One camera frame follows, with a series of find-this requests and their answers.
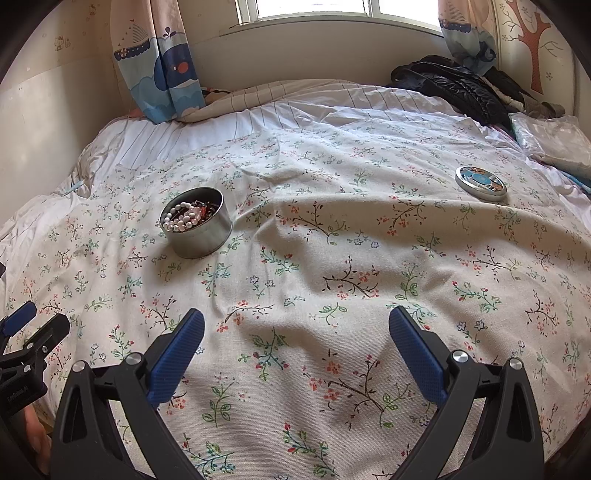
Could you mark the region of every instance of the metal screw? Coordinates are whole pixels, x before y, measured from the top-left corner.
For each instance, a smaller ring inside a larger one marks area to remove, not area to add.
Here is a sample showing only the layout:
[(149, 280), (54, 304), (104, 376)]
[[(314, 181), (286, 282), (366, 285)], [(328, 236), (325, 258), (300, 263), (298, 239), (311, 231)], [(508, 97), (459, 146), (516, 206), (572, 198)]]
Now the metal screw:
[(137, 365), (142, 361), (142, 354), (141, 353), (130, 353), (128, 356), (125, 357), (125, 363), (128, 365)]
[(459, 364), (465, 364), (468, 361), (468, 354), (463, 350), (456, 350), (452, 353), (452, 358)]
[(78, 360), (74, 365), (72, 365), (72, 371), (76, 373), (82, 372), (85, 366), (86, 364), (83, 360)]
[(521, 370), (523, 368), (523, 363), (518, 358), (511, 358), (509, 360), (509, 366), (513, 370)]

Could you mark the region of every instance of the metal tin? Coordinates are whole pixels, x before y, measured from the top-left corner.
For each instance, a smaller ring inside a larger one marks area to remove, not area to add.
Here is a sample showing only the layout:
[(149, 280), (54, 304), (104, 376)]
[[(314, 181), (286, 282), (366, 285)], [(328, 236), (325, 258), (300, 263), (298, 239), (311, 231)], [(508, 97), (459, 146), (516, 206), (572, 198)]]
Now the metal tin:
[(457, 184), (471, 195), (489, 202), (500, 202), (507, 195), (507, 186), (495, 174), (478, 167), (459, 167)]
[[(172, 207), (181, 202), (194, 202), (199, 200), (219, 205), (213, 216), (185, 232), (168, 232), (162, 227), (166, 214)], [(181, 193), (167, 203), (159, 220), (160, 228), (168, 238), (173, 250), (182, 258), (201, 258), (215, 252), (228, 239), (232, 233), (232, 220), (228, 215), (228, 209), (224, 202), (223, 194), (212, 187), (199, 187)]]

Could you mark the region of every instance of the blanket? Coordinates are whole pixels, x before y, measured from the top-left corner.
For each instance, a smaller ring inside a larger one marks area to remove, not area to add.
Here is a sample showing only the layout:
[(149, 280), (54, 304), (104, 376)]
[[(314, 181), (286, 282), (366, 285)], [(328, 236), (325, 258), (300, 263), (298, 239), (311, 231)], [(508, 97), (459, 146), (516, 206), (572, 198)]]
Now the blanket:
[[(520, 357), (546, 458), (560, 447), (591, 398), (589, 233), (502, 134), (442, 100), (410, 106), (413, 92), (342, 90), (369, 106), (325, 98), (315, 121), (117, 167), (89, 198), (44, 197), (13, 220), (2, 304), (40, 314), (12, 348), (55, 313), (72, 324), (48, 357), (40, 414), (52, 420), (74, 361), (121, 362), (196, 307), (204, 340), (159, 411), (205, 478), (389, 478), (436, 410), (388, 334), (403, 305), (477, 362)], [(462, 190), (462, 165), (504, 179), (506, 200)], [(197, 186), (221, 189), (233, 232), (184, 260), (157, 219)], [(148, 472), (121, 409), (116, 422)]]

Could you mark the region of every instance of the clamp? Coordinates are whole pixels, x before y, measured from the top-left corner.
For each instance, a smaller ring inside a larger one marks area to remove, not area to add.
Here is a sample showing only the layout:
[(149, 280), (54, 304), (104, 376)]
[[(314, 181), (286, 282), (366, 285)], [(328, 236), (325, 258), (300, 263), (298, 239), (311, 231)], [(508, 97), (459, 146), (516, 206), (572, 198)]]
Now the clamp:
[[(544, 478), (540, 421), (521, 360), (488, 365), (462, 350), (450, 352), (400, 306), (390, 312), (389, 330), (423, 397), (438, 406), (391, 480)], [(486, 401), (466, 456), (457, 470), (439, 477), (476, 398)]]
[(35, 452), (27, 442), (22, 409), (47, 393), (43, 382), (45, 358), (70, 332), (68, 318), (55, 315), (25, 340), (24, 348), (4, 353), (9, 338), (36, 315), (35, 304), (28, 301), (0, 320), (0, 469), (3, 478), (44, 478), (35, 464)]
[(119, 365), (72, 366), (57, 411), (51, 480), (146, 480), (121, 440), (110, 400), (121, 402), (131, 431), (158, 480), (203, 480), (179, 448), (157, 407), (174, 395), (203, 339), (205, 321), (190, 309), (172, 333), (160, 335), (145, 354)]

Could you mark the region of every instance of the jewelry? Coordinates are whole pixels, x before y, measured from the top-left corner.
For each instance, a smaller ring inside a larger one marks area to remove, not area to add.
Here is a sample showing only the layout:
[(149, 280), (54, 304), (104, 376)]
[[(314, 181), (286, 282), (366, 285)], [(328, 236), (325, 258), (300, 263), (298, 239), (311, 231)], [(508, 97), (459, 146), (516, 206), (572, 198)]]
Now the jewelry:
[(209, 220), (217, 212), (219, 205), (211, 202), (181, 202), (170, 209), (162, 222), (167, 232), (185, 232)]

